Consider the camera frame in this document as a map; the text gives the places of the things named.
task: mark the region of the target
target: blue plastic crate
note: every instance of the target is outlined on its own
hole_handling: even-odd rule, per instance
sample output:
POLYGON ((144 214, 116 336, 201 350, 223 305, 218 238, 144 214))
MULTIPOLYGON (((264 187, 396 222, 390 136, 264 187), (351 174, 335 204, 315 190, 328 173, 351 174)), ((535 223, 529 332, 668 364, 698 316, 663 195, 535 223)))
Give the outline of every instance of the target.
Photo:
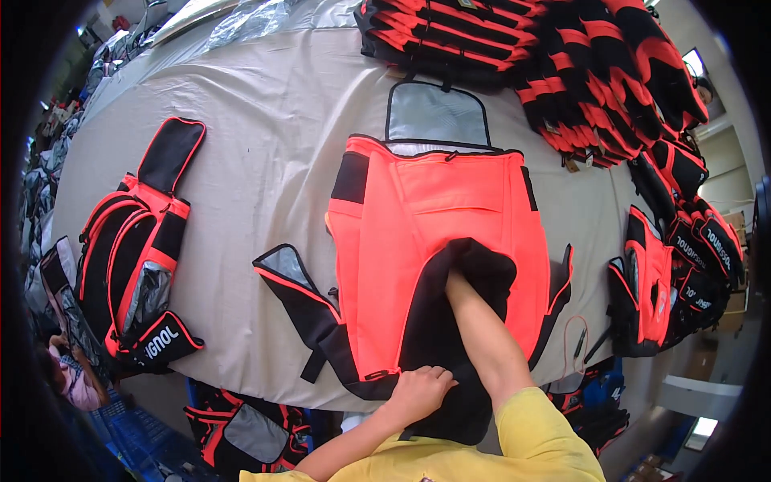
POLYGON ((185 482, 217 479, 191 440, 139 407, 128 410, 113 390, 109 394, 111 404, 91 412, 91 418, 99 438, 124 465, 140 472, 147 482, 165 479, 159 463, 185 482))

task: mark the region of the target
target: rossignol logo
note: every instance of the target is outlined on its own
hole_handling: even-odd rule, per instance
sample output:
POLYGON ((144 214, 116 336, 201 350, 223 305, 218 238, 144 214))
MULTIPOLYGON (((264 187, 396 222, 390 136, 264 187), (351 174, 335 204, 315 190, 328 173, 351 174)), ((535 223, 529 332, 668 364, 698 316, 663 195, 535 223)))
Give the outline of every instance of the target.
POLYGON ((701 266, 702 268, 706 268, 707 265, 702 260, 702 257, 696 254, 696 251, 691 248, 691 246, 685 242, 685 239, 681 238, 679 235, 677 237, 677 245, 678 248, 682 250, 682 253, 685 254, 685 256, 688 256, 695 262, 697 265, 701 266))
POLYGON ((726 270, 731 271, 731 258, 729 258, 728 253, 726 253, 726 250, 723 248, 718 237, 715 236, 715 233, 709 228, 707 228, 707 239, 712 243, 712 246, 715 247, 715 251, 717 251, 718 256, 726 266, 726 270))
POLYGON ((172 332, 171 327, 169 326, 160 330, 160 333, 157 336, 154 336, 153 340, 145 346, 147 358, 153 359, 158 356, 158 353, 171 343, 171 339, 176 338, 179 335, 179 333, 172 332))
MULTIPOLYGON (((686 286, 685 287, 685 296, 688 296, 689 298, 693 298, 694 296, 696 296, 696 290, 694 290, 693 288, 691 288, 689 286, 686 286)), ((707 309, 710 306, 712 306, 711 302, 706 302, 706 301, 704 301, 703 298, 697 299, 696 301, 693 302, 693 304, 698 306, 701 309, 707 309)))

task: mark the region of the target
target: backpack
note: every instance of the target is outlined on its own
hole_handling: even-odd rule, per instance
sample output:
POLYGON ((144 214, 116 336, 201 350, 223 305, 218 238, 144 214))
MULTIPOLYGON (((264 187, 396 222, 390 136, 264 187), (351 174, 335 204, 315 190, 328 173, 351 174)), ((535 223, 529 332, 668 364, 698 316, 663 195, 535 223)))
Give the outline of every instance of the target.
POLYGON ((206 133, 198 120, 163 122, 140 163, 83 228, 76 296, 95 337, 132 369, 152 371, 204 347, 167 311, 190 204, 174 190, 206 133))

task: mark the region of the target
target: white lettering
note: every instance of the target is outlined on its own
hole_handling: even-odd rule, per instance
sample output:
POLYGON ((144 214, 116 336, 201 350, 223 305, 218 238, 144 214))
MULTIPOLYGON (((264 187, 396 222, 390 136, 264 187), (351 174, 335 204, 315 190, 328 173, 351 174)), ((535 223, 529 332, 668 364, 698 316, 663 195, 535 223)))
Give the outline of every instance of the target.
POLYGON ((685 254, 688 258, 691 258, 697 265, 701 266, 702 268, 706 268, 707 265, 702 260, 702 257, 696 254, 696 251, 691 248, 691 246, 685 242, 685 239, 681 238, 679 235, 677 237, 677 245, 681 249, 682 253, 685 254))
POLYGON ((712 243, 712 246, 715 247, 715 251, 725 265, 726 270, 731 271, 731 258, 728 256, 728 253, 726 253, 726 250, 723 248, 722 243, 718 239, 717 235, 715 235, 715 233, 713 233, 709 228, 707 228, 707 239, 709 239, 709 242, 712 243))

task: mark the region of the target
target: stack of backpacks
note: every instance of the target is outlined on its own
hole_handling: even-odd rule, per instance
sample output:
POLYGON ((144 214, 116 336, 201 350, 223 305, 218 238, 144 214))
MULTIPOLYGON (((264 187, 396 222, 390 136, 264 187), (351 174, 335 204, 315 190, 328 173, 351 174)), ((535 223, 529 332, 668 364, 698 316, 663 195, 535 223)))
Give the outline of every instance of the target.
POLYGON ((308 455, 311 426, 303 409, 189 380, 193 405, 183 410, 204 461, 222 480, 237 481, 241 470, 291 470, 308 455))
POLYGON ((547 397, 599 457, 600 452, 629 427, 629 413, 619 407, 624 388, 621 359, 611 357, 587 368, 576 390, 547 391, 547 397))
POLYGON ((624 256, 608 263, 610 335, 617 356, 654 356, 718 322, 745 281, 743 253, 698 195, 709 175, 698 151, 659 140, 628 164, 654 220, 630 207, 624 256))
POLYGON ((611 167, 708 121, 642 0, 365 0, 362 54, 446 85, 510 87, 563 158, 611 167))

